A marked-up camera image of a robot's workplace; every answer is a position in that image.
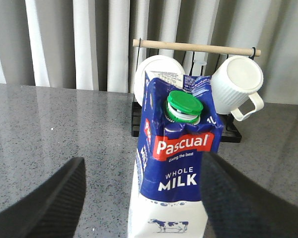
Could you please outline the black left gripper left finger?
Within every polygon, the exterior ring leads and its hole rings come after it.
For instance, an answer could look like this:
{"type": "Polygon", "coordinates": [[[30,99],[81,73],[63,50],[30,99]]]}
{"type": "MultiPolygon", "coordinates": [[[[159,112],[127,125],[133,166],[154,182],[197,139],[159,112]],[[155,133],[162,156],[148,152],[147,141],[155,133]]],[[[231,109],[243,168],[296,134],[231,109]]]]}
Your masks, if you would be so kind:
{"type": "Polygon", "coordinates": [[[85,161],[74,157],[0,212],[0,238],[72,238],[86,194],[85,161]]]}

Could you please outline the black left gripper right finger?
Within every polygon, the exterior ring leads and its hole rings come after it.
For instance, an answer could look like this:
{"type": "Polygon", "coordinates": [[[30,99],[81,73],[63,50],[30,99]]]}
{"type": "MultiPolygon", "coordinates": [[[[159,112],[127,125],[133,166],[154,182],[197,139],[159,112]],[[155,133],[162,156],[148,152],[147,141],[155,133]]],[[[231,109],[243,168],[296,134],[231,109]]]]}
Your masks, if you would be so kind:
{"type": "Polygon", "coordinates": [[[218,238],[298,238],[298,206],[205,152],[200,191],[218,238]]]}

